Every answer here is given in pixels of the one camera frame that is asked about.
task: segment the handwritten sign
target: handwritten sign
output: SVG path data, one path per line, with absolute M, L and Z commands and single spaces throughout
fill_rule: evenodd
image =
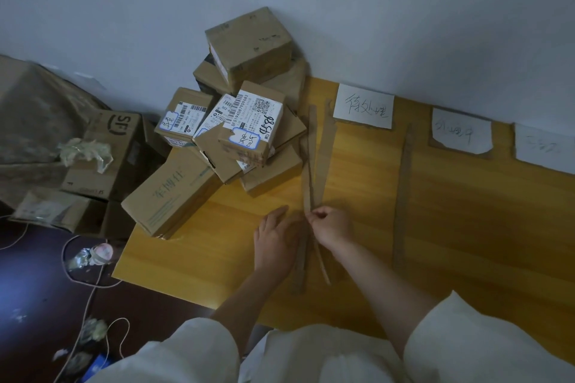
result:
M 433 138 L 447 148 L 480 155 L 493 148 L 491 121 L 433 108 Z
M 575 138 L 515 124 L 515 157 L 519 161 L 575 174 Z
M 334 118 L 391 129 L 394 97 L 340 83 Z

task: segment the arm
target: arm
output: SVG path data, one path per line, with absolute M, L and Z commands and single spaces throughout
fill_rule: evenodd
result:
M 410 285 L 352 240 L 348 215 L 327 206 L 306 214 L 317 240 L 343 265 L 369 301 L 400 357 L 413 330 L 439 302 Z
M 282 206 L 262 219 L 254 231 L 254 272 L 210 317 L 229 330 L 240 356 L 263 305 L 288 276 L 296 260 L 298 236 L 288 229 L 303 218 L 291 215 L 279 222 L 287 208 Z

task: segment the white sleeve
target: white sleeve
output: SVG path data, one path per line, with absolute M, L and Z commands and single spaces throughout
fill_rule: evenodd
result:
M 518 326 L 480 314 L 455 292 L 413 331 L 404 362 L 415 383 L 575 382 L 575 367 Z
M 90 383 L 237 383 L 239 355 L 219 322 L 194 318 L 164 342 L 101 370 Z

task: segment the white wall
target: white wall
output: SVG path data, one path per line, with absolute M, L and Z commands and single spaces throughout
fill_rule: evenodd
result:
M 575 135 L 574 0 L 0 0 L 0 53 L 161 111 L 204 30 L 268 5 L 313 75 Z

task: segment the white shirt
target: white shirt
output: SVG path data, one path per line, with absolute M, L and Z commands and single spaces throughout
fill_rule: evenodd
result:
M 164 342 L 98 372 L 90 383 L 575 382 L 575 367 L 514 324 L 485 316 L 455 292 L 410 336 L 402 362 L 391 343 L 330 326 L 272 331 L 240 365 L 217 321 L 186 321 Z

